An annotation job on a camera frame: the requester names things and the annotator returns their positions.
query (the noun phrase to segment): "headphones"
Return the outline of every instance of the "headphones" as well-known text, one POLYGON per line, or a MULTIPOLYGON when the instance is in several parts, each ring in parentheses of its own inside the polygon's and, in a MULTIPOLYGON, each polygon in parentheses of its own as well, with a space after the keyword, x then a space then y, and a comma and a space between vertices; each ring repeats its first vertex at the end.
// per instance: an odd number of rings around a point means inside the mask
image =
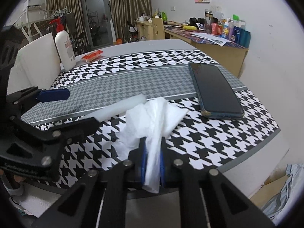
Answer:
POLYGON ((202 18, 196 19, 195 17, 189 19, 189 25, 190 26, 195 26, 198 29, 199 27, 197 26, 197 23, 204 25, 205 24, 205 19, 202 19, 202 18))

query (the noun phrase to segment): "wall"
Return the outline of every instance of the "wall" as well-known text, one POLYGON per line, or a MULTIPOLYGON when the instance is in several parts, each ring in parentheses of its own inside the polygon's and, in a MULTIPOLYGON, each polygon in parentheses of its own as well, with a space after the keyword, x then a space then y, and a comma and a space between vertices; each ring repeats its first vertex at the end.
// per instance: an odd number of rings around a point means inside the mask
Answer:
MULTIPOLYGON (((15 23, 15 21, 21 16, 21 14, 23 13, 23 3, 25 1, 26 0, 21 0, 19 2, 19 4, 16 6, 16 8, 14 9, 14 11, 11 13, 10 17, 8 18, 8 20, 6 22, 6 26, 13 25, 15 23)), ((44 3, 44 0, 29 0, 29 1, 30 1, 28 3, 29 5, 35 5, 35 4, 42 4, 42 3, 44 3)), ((35 12, 31 12, 29 14, 29 20, 30 21, 37 20, 37 19, 43 19, 43 12, 41 10, 38 10, 38 11, 35 11, 35 12)), ((25 17, 25 15, 22 16, 22 22, 26 23, 26 17, 25 17)))
POLYGON ((151 0, 152 9, 167 12, 169 20, 203 17, 210 5, 222 7, 226 17, 246 21, 252 39, 244 62, 244 82, 270 111, 282 129, 290 150, 279 164, 304 163, 304 32, 284 0, 151 0))

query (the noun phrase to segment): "curtain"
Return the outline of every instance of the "curtain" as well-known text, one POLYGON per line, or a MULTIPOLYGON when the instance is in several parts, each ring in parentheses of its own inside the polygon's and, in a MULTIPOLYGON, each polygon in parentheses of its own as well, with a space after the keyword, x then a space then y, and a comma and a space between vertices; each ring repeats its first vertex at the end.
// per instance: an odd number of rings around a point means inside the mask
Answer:
POLYGON ((142 13, 152 15, 150 0, 110 0, 111 14, 116 38, 123 38, 123 28, 129 21, 134 24, 134 20, 140 17, 142 13))
POLYGON ((80 0, 46 0, 47 10, 58 10, 67 7, 68 11, 74 13, 76 20, 77 34, 85 31, 83 23, 83 14, 80 0))

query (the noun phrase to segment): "orange package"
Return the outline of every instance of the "orange package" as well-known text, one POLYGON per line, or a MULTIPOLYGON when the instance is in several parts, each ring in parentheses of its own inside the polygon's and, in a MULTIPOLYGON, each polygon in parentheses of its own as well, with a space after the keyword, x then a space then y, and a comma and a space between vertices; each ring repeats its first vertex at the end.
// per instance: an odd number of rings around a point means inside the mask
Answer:
POLYGON ((83 56, 82 60, 84 60, 84 62, 86 62, 86 63, 90 63, 93 60, 99 58, 102 53, 103 53, 102 50, 94 51, 94 52, 92 52, 90 54, 87 54, 87 55, 83 56))

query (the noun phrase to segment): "floor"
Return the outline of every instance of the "floor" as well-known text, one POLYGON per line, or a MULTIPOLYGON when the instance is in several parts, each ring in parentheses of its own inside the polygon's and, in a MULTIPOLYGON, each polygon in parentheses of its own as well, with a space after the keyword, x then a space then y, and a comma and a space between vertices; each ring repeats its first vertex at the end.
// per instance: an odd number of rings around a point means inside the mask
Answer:
POLYGON ((178 191, 127 201, 126 228, 180 228, 178 191))

